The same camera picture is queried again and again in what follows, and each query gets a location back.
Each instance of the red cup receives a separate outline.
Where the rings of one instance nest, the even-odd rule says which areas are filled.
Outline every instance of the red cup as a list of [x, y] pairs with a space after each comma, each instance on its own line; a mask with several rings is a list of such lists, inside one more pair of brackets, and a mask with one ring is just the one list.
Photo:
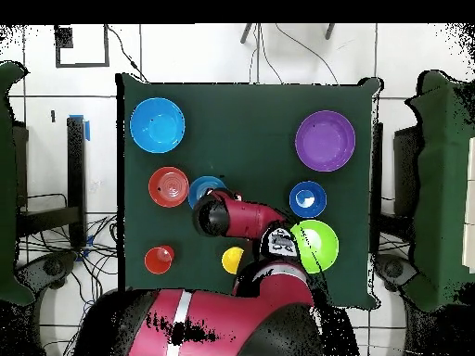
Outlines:
[[188, 179], [179, 169], [162, 167], [148, 181], [148, 192], [155, 203], [164, 208], [180, 205], [188, 196]]
[[145, 256], [145, 266], [153, 274], [164, 274], [172, 266], [174, 257], [170, 246], [158, 246], [148, 251]]

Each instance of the bowl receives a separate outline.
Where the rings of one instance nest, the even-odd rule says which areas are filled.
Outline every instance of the bowl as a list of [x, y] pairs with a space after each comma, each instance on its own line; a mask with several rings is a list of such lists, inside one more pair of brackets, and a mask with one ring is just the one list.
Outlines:
[[188, 179], [175, 167], [162, 167], [148, 181], [148, 192], [155, 203], [164, 208], [180, 205], [188, 195]]
[[172, 266], [173, 258], [174, 252], [170, 246], [158, 246], [146, 254], [145, 266], [153, 274], [164, 274]]
[[354, 129], [340, 113], [321, 110], [306, 118], [295, 135], [300, 160], [310, 169], [332, 172], [353, 155]]
[[292, 226], [302, 265], [307, 273], [321, 273], [338, 257], [339, 240], [331, 227], [317, 220], [304, 220]]
[[324, 210], [327, 205], [327, 194], [316, 182], [301, 182], [290, 191], [289, 204], [296, 215], [310, 219]]
[[188, 203], [191, 209], [209, 188], [226, 188], [225, 184], [214, 176], [201, 176], [189, 187]]
[[183, 139], [185, 118], [169, 99], [149, 98], [134, 109], [130, 131], [134, 141], [147, 152], [166, 153]]

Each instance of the blue tape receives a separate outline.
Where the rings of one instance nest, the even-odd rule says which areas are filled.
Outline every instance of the blue tape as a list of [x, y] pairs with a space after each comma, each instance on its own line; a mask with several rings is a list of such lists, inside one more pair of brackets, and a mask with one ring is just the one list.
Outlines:
[[[90, 251], [89, 249], [84, 249], [84, 250], [83, 250], [83, 253], [82, 253], [81, 255], [84, 255], [84, 256], [87, 258], [87, 256], [89, 255], [90, 252], [91, 252], [91, 251]], [[82, 256], [76, 258], [76, 262], [82, 262], [82, 261], [84, 261], [84, 259], [83, 259]]]
[[91, 140], [91, 134], [90, 134], [90, 129], [89, 129], [89, 121], [87, 121], [85, 123], [85, 126], [84, 126], [84, 138], [86, 139], [86, 141]]

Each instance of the dark green table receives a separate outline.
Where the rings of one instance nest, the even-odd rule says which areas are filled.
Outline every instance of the dark green table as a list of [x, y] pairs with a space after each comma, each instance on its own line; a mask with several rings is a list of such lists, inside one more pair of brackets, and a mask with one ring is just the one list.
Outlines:
[[[124, 96], [127, 286], [231, 291], [235, 276], [224, 270], [221, 257], [228, 247], [243, 241], [200, 236], [193, 228], [187, 201], [166, 209], [148, 194], [151, 174], [162, 166], [175, 166], [190, 183], [201, 175], [217, 176], [244, 199], [279, 209], [289, 209], [289, 192], [296, 183], [320, 183], [327, 191], [327, 208], [318, 219], [328, 223], [340, 239], [337, 262], [325, 272], [331, 301], [338, 306], [376, 307], [367, 294], [367, 259], [371, 113], [378, 79], [356, 86], [145, 84], [123, 74], [117, 82], [118, 95], [123, 89]], [[185, 115], [185, 137], [166, 154], [142, 150], [130, 135], [135, 106], [154, 96], [172, 100]], [[294, 147], [301, 122], [324, 109], [343, 114], [356, 133], [352, 158], [331, 173], [305, 167]], [[163, 244], [174, 248], [173, 266], [166, 274], [151, 274], [144, 256]]]

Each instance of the purple bowl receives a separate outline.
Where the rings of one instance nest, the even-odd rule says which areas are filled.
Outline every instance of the purple bowl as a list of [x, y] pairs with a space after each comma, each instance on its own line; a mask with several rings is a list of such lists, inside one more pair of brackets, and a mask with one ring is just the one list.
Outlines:
[[354, 129], [348, 119], [331, 110], [310, 115], [295, 136], [299, 159], [319, 172], [332, 172], [345, 165], [354, 152], [354, 143]]

